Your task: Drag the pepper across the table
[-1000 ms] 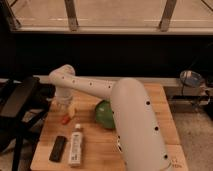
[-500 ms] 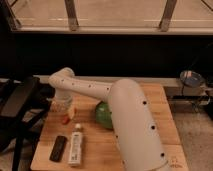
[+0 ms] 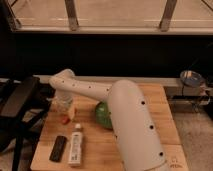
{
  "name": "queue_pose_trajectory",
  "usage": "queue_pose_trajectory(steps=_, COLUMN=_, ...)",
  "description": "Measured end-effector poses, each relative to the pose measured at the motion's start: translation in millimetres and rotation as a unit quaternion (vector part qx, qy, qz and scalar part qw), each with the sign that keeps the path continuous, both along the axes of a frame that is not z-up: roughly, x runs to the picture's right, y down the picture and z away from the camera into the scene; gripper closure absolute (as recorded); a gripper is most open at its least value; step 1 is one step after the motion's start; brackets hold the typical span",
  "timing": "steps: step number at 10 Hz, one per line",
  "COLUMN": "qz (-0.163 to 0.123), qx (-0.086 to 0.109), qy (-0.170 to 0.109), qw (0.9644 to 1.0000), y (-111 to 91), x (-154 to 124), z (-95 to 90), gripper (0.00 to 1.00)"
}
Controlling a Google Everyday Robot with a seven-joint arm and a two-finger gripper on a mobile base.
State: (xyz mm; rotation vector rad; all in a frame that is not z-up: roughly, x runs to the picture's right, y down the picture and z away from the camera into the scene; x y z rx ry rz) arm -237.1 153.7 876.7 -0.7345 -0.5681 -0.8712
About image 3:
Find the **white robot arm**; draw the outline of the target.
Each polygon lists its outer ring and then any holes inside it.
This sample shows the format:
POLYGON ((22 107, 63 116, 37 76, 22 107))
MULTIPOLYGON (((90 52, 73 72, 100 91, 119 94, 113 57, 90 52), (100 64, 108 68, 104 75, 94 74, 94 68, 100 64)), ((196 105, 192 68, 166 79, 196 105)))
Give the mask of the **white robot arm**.
POLYGON ((49 83, 63 100, 76 93, 107 103, 125 171, 170 171, 146 99, 136 83, 80 81, 70 69, 51 76, 49 83))

